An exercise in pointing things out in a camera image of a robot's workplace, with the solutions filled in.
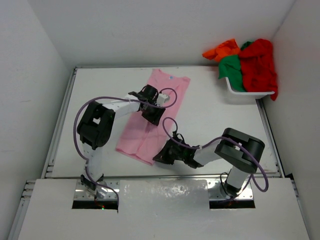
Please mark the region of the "pink t-shirt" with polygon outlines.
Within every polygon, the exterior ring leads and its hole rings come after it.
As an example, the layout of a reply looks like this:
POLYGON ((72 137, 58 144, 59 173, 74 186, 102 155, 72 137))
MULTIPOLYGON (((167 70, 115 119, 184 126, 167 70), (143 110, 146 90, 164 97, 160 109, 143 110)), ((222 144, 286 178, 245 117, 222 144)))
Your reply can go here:
POLYGON ((166 109, 156 108, 147 112, 134 112, 119 137, 115 150, 127 157, 148 165, 153 165, 153 158, 166 143, 167 135, 162 127, 165 117, 176 118, 184 100, 191 79, 176 77, 154 69, 147 84, 170 97, 165 103, 166 109))

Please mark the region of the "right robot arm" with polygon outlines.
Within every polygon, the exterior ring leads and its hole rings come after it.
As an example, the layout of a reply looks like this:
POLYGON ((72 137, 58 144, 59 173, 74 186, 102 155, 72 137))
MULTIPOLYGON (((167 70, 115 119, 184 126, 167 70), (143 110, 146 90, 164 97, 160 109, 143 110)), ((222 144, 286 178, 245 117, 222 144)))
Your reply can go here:
POLYGON ((174 131, 153 160, 166 165, 181 161, 197 169, 223 159, 232 168, 226 180, 220 181, 221 196, 225 200, 233 200, 239 195, 245 180, 253 178, 258 169, 263 170, 260 160, 264 149, 265 143, 262 140, 230 127, 224 130, 222 136, 203 146, 186 144, 183 136, 174 131))

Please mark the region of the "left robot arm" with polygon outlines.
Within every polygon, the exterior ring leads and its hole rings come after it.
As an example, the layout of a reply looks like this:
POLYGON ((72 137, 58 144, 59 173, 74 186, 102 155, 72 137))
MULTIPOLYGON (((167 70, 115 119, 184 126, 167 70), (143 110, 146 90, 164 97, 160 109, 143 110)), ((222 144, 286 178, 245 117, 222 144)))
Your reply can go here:
POLYGON ((108 97, 109 103, 100 100, 102 97, 96 97, 85 103, 73 124, 74 145, 85 161, 80 181, 94 195, 108 189, 101 172, 102 148, 110 139, 115 120, 140 112, 149 123, 158 126, 170 96, 147 84, 141 91, 131 91, 125 97, 108 97))

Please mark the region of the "red t-shirt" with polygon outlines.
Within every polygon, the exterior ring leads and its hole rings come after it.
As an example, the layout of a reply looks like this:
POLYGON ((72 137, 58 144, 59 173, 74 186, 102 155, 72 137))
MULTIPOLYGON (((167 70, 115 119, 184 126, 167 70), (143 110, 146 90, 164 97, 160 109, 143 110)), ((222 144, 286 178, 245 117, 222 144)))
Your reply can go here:
POLYGON ((270 99, 278 97, 278 82, 275 69, 273 44, 259 38, 238 54, 242 82, 247 92, 273 92, 270 99))

